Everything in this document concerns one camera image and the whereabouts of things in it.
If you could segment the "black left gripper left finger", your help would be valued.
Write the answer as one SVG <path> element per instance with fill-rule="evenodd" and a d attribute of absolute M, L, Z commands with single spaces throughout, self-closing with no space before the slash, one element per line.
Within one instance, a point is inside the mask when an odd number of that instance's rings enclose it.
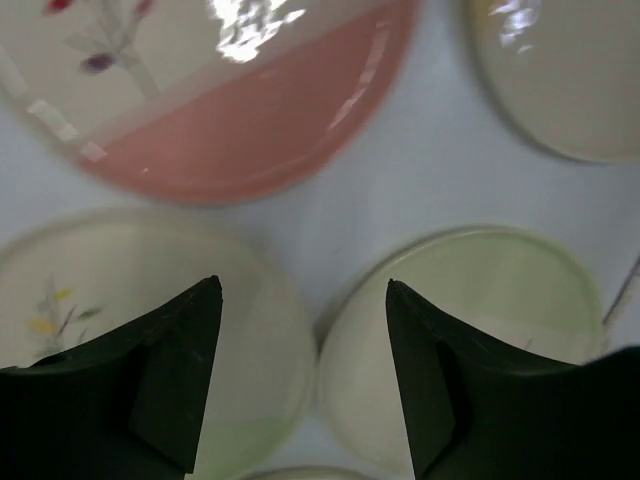
<path fill-rule="evenodd" d="M 5 479 L 182 479 L 193 472 L 222 315 L 211 276 L 161 307 L 1 372 Z"/>

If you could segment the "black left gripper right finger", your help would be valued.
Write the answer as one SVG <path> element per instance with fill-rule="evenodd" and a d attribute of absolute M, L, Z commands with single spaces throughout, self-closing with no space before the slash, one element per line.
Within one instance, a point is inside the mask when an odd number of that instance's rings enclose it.
<path fill-rule="evenodd" d="M 639 350 L 576 366 L 496 339 L 399 281 L 386 319 L 419 479 L 635 479 Z"/>

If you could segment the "green and cream plate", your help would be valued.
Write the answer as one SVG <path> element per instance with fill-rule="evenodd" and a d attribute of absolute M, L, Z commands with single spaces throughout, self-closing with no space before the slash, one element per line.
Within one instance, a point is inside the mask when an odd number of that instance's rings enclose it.
<path fill-rule="evenodd" d="M 324 343 L 320 411 L 350 453 L 396 475 L 410 455 L 386 326 L 388 282 L 510 345 L 580 364 L 606 346 L 588 270 L 530 232 L 484 226 L 429 237 L 382 262 L 347 296 Z"/>

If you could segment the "pink and cream plate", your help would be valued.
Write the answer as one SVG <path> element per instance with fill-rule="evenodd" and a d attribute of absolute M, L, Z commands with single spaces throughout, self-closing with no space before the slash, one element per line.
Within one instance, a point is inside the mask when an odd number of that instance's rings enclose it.
<path fill-rule="evenodd" d="M 68 164 L 186 205 L 316 174 L 367 124 L 416 1 L 5 1 L 1 101 Z"/>

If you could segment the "green cream plate with sprig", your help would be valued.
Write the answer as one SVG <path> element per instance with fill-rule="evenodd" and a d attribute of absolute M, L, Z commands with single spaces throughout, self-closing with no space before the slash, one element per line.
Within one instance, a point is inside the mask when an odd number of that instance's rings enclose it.
<path fill-rule="evenodd" d="M 194 475 L 236 479 L 305 416 L 317 350 L 286 277 L 208 221 L 90 211 L 4 246 L 1 363 L 29 366 L 93 340 L 210 276 L 221 282 L 222 324 Z"/>

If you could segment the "yellow and cream plate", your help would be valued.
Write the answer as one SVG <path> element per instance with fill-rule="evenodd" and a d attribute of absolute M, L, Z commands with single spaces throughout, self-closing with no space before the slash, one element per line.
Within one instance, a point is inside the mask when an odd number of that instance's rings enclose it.
<path fill-rule="evenodd" d="M 463 5 L 480 72 L 520 132 L 575 160 L 638 162 L 638 2 Z"/>

